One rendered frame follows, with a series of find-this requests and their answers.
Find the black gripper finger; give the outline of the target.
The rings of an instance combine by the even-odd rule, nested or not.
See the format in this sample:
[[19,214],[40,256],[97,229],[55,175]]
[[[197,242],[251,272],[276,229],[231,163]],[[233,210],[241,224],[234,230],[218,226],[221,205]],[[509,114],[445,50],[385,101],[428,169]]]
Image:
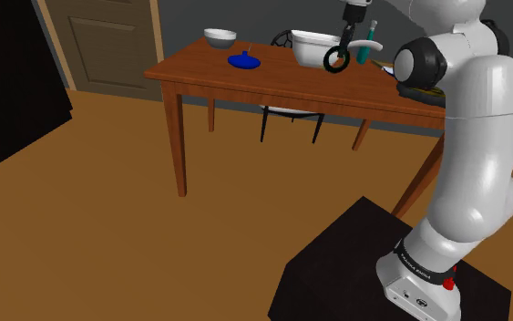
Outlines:
[[349,56],[348,46],[353,39],[356,23],[348,23],[344,28],[343,34],[340,39],[338,57],[347,59]]

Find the teal bottle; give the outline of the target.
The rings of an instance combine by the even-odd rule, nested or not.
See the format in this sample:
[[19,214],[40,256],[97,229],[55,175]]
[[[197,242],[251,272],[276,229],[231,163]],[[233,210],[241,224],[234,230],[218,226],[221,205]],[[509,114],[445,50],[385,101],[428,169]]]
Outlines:
[[[375,31],[376,26],[377,26],[377,21],[372,20],[371,25],[369,27],[369,32],[368,32],[368,35],[366,38],[367,40],[372,40],[374,38],[374,31]],[[356,62],[361,65],[364,64],[366,62],[369,52],[370,52],[369,47],[360,47],[357,52]]]

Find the large white bowl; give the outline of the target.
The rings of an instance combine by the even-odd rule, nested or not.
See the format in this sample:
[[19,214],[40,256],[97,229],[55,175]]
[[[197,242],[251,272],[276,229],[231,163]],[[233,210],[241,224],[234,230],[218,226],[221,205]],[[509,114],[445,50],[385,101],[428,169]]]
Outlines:
[[303,67],[323,68],[325,54],[339,43],[339,36],[302,30],[292,31],[292,52],[298,64]]

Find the black chair white seat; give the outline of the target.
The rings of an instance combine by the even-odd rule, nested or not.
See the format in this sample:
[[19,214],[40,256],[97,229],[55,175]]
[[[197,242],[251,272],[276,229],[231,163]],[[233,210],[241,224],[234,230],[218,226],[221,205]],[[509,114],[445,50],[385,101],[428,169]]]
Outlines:
[[[292,31],[291,30],[284,30],[277,34],[272,42],[272,46],[276,47],[288,47],[292,48]],[[324,114],[323,113],[313,113],[310,111],[303,111],[298,109],[286,109],[286,108],[278,108],[278,107],[271,107],[267,105],[261,105],[262,109],[262,128],[261,128],[261,134],[260,134],[260,142],[263,142],[266,125],[267,125],[267,118],[270,114],[282,116],[285,118],[290,118],[291,120],[295,119],[304,119],[304,118],[310,118],[310,117],[318,117],[314,134],[312,138],[312,143],[315,143],[320,131],[320,128],[323,124]]]

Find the brown wooden table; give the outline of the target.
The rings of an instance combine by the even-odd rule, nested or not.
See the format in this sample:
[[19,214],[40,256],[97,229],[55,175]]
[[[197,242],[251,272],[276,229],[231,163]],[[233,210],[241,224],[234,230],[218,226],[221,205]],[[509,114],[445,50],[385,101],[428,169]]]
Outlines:
[[[261,61],[255,69],[231,66],[227,58],[248,51]],[[330,74],[302,67],[287,47],[236,41],[227,50],[210,47],[204,38],[150,67],[145,78],[159,81],[169,143],[180,197],[187,194],[182,98],[203,97],[212,109],[218,100],[300,109],[362,121],[354,141],[360,146],[371,122],[444,128],[445,111],[402,98],[396,82],[380,67],[352,63]]]

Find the black round tray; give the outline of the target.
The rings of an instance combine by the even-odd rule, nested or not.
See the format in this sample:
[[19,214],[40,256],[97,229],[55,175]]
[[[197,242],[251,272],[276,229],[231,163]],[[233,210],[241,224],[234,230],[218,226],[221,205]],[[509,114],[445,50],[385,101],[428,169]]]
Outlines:
[[400,97],[443,109],[446,107],[446,96],[440,88],[410,88],[397,83],[396,90]]

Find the blue round lid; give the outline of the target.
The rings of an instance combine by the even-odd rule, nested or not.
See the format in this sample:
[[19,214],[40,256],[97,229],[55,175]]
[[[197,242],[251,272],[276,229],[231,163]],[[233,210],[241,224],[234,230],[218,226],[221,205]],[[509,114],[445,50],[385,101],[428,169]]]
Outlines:
[[249,55],[248,51],[243,51],[239,55],[231,55],[227,58],[227,62],[239,69],[255,69],[261,65],[261,61]]

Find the small white bowl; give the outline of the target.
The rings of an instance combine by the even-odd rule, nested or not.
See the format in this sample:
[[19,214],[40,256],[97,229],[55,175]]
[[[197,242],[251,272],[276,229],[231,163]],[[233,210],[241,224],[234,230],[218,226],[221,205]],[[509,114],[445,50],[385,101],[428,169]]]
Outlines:
[[226,29],[206,28],[203,33],[207,43],[216,49],[231,48],[237,38],[236,32]]

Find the black robot stand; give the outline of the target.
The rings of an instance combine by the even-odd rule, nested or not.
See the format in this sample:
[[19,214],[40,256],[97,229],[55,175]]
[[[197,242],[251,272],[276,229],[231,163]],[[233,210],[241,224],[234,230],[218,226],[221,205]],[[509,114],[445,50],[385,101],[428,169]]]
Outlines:
[[508,321],[511,293],[464,262],[513,214],[504,192],[437,192],[414,228],[363,197],[285,267],[271,321]]

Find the brown panelled door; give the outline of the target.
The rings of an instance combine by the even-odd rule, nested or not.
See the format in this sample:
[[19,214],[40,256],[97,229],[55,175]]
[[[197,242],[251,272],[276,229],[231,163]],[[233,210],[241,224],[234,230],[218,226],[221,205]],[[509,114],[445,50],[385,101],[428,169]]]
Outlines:
[[36,0],[68,87],[162,100],[144,71],[164,59],[159,0]]

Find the black cabinet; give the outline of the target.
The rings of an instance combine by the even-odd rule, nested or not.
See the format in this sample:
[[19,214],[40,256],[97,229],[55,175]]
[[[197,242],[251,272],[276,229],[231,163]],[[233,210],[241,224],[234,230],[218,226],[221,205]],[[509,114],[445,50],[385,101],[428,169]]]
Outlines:
[[30,0],[0,0],[0,162],[71,120],[72,105]]

